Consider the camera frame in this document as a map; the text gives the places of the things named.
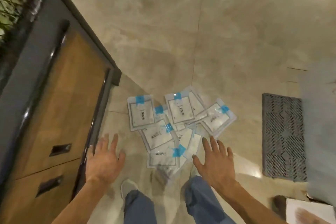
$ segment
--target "forearm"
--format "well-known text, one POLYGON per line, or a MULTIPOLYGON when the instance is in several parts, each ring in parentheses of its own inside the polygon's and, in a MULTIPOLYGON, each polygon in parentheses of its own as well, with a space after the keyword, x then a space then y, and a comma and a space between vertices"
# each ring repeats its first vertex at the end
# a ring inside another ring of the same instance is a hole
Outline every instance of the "forearm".
POLYGON ((52 224, 86 224, 106 189, 98 181, 88 181, 52 224))
POLYGON ((221 197, 241 216, 246 224, 285 224, 274 212, 252 197, 239 183, 234 185, 230 195, 221 197))

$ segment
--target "floor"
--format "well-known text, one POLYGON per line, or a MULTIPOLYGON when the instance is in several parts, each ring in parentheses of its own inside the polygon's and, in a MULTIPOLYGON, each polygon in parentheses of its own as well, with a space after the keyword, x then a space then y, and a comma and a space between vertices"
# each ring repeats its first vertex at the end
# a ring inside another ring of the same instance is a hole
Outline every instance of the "floor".
MULTIPOLYGON (((119 133, 127 154, 120 177, 89 223, 122 223, 120 184, 130 177, 156 204, 158 223, 194 223, 180 196, 191 163, 163 185, 146 168, 146 150, 130 132, 127 97, 164 95, 193 85, 207 104, 220 97, 237 115, 221 134, 235 153, 237 180, 260 202, 302 198, 304 183, 261 174, 261 95, 300 96, 299 78, 335 51, 335 0, 73 0, 123 72, 101 133, 119 133)), ((217 195, 233 220, 242 219, 217 195)))

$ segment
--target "blue label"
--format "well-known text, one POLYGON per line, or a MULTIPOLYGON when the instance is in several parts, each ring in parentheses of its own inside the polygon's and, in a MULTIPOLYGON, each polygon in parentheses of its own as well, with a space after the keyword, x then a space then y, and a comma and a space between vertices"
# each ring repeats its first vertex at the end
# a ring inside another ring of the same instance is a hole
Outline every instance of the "blue label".
POLYGON ((163 113, 163 106, 159 105, 159 106, 155 107, 155 113, 156 114, 162 114, 163 113))
POLYGON ((180 144, 180 146, 178 148, 173 149, 174 153, 173 153, 173 157, 181 157, 183 155, 183 153, 186 151, 186 148, 180 144))
POLYGON ((220 111, 221 111, 221 113, 226 113, 226 112, 228 112, 230 109, 229 109, 229 107, 227 107, 226 105, 222 105, 221 107, 220 107, 220 111))
POLYGON ((145 97, 144 96, 136 96, 135 97, 136 104, 144 104, 145 103, 145 97))
POLYGON ((181 97, 181 93, 180 93, 180 92, 175 93, 175 94, 174 94, 174 99, 175 99, 175 100, 176 100, 176 99, 182 99, 182 97, 181 97))
POLYGON ((168 123, 167 125, 166 125, 166 132, 167 133, 170 133, 170 131, 173 131, 174 129, 173 129, 173 126, 170 124, 170 123, 168 123))

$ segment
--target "floor mat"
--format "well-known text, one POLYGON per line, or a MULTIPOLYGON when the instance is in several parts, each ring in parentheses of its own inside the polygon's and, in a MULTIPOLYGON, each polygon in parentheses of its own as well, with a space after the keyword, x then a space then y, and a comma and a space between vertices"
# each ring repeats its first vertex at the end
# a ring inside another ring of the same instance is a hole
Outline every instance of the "floor mat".
POLYGON ((307 181, 301 99, 262 95, 263 175, 307 181))

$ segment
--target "cabinet drawer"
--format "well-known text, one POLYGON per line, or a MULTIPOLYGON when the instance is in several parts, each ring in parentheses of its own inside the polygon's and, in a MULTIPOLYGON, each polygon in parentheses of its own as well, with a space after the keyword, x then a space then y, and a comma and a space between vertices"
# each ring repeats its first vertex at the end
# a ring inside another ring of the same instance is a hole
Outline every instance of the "cabinet drawer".
POLYGON ((80 161, 14 181, 2 203, 0 223, 50 224, 70 202, 80 161))
POLYGON ((82 156, 107 67, 71 28, 23 136, 16 179, 82 156))

